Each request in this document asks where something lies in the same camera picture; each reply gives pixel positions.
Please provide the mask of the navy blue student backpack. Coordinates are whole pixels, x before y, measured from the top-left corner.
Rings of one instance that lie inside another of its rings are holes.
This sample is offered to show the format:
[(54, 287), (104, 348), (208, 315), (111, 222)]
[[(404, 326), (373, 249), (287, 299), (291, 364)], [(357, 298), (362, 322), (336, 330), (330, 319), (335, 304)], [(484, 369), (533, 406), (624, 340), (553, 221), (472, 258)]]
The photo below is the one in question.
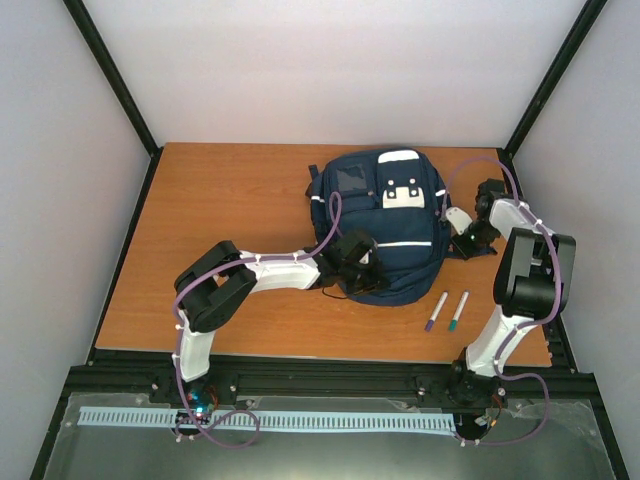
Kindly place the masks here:
[(441, 210), (451, 206), (445, 183), (428, 157), (409, 147), (352, 152), (320, 170), (309, 167), (311, 222), (318, 241), (332, 227), (333, 192), (340, 194), (342, 209), (332, 242), (361, 229), (375, 242), (363, 258), (375, 260), (377, 284), (356, 286), (338, 281), (345, 296), (355, 302), (380, 307), (415, 303), (434, 284), (450, 251), (451, 228)]

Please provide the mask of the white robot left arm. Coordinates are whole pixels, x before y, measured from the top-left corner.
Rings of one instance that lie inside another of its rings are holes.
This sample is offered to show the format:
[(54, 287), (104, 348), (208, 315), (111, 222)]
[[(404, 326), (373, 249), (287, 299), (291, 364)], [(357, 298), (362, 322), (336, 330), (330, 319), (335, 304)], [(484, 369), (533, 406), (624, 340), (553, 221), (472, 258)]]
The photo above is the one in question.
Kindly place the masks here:
[(201, 400), (216, 332), (247, 297), (263, 291), (340, 285), (349, 296), (386, 289), (389, 281), (373, 238), (361, 229), (291, 253), (258, 254), (222, 241), (174, 282), (178, 340), (172, 388), (186, 402)]

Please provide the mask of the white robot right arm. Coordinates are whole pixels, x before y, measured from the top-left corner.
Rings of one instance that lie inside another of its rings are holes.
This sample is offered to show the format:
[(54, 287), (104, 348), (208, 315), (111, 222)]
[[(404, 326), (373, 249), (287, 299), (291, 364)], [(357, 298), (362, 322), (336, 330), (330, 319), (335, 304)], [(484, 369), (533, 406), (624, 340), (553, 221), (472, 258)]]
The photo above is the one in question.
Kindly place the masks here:
[(447, 382), (457, 405), (487, 404), (497, 394), (506, 361), (535, 327), (550, 322), (568, 302), (576, 252), (573, 237), (546, 227), (529, 205), (506, 192), (501, 180), (478, 186), (476, 217), (457, 207), (446, 211), (453, 227), (451, 255), (470, 260), (506, 240), (493, 285), (495, 309), (477, 339), (453, 362)]

